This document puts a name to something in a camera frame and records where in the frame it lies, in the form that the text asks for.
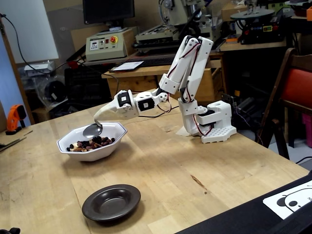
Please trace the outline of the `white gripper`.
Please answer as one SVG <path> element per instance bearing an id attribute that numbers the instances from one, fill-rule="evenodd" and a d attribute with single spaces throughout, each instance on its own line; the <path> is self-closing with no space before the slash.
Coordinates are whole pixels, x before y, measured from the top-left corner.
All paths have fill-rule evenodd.
<path id="1" fill-rule="evenodd" d="M 138 116 L 138 109 L 131 90 L 121 90 L 107 104 L 107 110 L 115 112 L 117 119 L 131 119 Z"/>

